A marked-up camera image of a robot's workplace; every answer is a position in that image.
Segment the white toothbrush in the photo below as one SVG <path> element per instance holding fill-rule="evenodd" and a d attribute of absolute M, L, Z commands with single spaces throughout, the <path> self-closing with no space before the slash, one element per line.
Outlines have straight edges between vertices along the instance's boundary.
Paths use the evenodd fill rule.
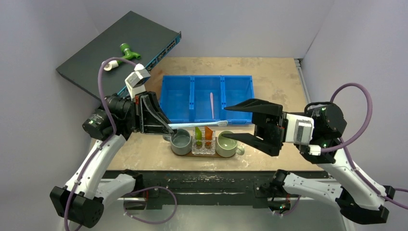
<path fill-rule="evenodd" d="M 225 127 L 228 125 L 227 120 L 220 120 L 215 122 L 200 122 L 200 123 L 172 123 L 168 124 L 171 129 L 192 128 L 192 127 L 205 127 L 205 126 L 218 126 Z"/>

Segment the grey mug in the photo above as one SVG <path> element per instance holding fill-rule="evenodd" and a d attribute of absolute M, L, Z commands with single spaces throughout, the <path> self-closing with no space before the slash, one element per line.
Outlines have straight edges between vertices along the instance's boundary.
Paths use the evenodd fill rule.
<path fill-rule="evenodd" d="M 192 150 L 192 137 L 185 129 L 178 129 L 173 135 L 163 135 L 171 143 L 171 150 L 177 155 L 187 155 Z"/>

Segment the blue divided plastic bin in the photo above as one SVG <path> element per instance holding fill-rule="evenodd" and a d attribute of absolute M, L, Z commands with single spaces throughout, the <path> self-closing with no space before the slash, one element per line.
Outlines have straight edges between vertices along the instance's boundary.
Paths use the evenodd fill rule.
<path fill-rule="evenodd" d="M 210 93 L 214 95 L 212 119 Z M 232 125 L 251 123 L 249 112 L 227 111 L 254 97 L 252 76 L 164 76 L 160 107 L 173 123 L 227 120 Z"/>

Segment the light green mug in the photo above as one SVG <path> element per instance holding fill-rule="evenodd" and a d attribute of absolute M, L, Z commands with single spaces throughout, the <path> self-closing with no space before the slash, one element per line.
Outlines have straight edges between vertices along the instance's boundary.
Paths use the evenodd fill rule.
<path fill-rule="evenodd" d="M 236 154 L 244 155 L 244 147 L 239 145 L 237 140 L 225 137 L 226 134 L 233 134 L 233 132 L 226 130 L 219 133 L 216 146 L 217 154 L 224 158 L 230 158 Z"/>

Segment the green toothpaste tube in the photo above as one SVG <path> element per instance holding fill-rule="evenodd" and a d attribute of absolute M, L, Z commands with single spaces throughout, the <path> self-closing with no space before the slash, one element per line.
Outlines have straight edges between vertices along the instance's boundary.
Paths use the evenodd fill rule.
<path fill-rule="evenodd" d="M 195 127 L 195 139 L 196 146 L 200 148 L 202 146 L 202 132 L 199 127 Z"/>

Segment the brown oval wooden tray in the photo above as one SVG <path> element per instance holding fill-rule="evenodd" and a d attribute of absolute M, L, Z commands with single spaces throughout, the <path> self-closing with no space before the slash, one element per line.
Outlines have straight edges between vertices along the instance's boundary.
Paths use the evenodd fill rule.
<path fill-rule="evenodd" d="M 217 152 L 215 154 L 193 154 L 192 152 L 189 152 L 187 154 L 177 154 L 174 151 L 171 151 L 174 155 L 176 156 L 182 156 L 182 157 L 197 157 L 197 158 L 221 158 L 221 159 L 227 159 L 227 158 L 231 158 L 230 157 L 222 157 L 220 156 Z"/>

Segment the clear plastic blister pack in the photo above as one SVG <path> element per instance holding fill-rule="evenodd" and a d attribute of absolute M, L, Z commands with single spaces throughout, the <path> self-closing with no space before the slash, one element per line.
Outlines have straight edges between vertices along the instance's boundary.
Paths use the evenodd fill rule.
<path fill-rule="evenodd" d="M 193 154 L 215 154 L 216 153 L 216 134 L 213 131 L 213 136 L 212 136 L 212 147 L 210 149 L 207 149 L 205 147 L 205 135 L 204 135 L 204 129 L 201 129 L 202 132 L 202 146 L 198 148 L 195 144 L 196 139 L 195 139 L 195 130 L 193 131 L 192 134 L 192 150 L 191 152 Z"/>

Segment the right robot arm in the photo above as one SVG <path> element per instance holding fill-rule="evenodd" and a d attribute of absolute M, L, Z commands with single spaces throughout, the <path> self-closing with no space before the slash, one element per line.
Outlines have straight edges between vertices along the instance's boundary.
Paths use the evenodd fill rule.
<path fill-rule="evenodd" d="M 283 106 L 260 99 L 248 99 L 228 106 L 228 111 L 252 113 L 254 133 L 232 133 L 240 141 L 269 156 L 278 156 L 284 143 L 292 143 L 308 162 L 329 173 L 335 184 L 302 178 L 279 169 L 259 190 L 265 196 L 296 194 L 338 208 L 348 220 L 362 225 L 385 223 L 389 210 L 385 202 L 395 189 L 371 179 L 351 159 L 341 143 L 346 127 L 343 112 L 334 103 L 315 103 L 303 112 L 285 112 Z"/>

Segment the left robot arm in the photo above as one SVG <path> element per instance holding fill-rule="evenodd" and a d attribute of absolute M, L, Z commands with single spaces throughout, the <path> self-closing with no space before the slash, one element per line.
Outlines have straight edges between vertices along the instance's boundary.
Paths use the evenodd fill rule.
<path fill-rule="evenodd" d="M 101 184 L 109 164 L 132 133 L 173 135 L 175 130 L 160 108 L 155 92 L 145 91 L 122 98 L 116 94 L 102 98 L 102 103 L 83 123 L 83 129 L 95 140 L 89 154 L 63 187 L 54 187 L 50 199 L 64 220 L 79 228 L 94 227 L 107 206 L 129 194 L 147 195 L 158 186 L 147 187 L 143 175 L 126 169 L 114 180 Z"/>

